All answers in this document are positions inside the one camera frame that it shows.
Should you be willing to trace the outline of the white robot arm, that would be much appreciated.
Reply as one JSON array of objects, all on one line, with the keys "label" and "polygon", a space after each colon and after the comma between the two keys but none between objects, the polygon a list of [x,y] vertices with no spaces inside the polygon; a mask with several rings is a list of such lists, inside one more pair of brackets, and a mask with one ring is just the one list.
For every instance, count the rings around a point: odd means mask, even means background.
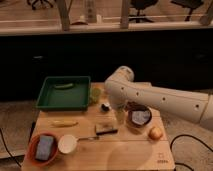
[{"label": "white robot arm", "polygon": [[127,66],[117,68],[106,80],[105,91],[114,110],[127,102],[179,116],[213,132],[213,95],[148,86],[134,82],[134,72]]}]

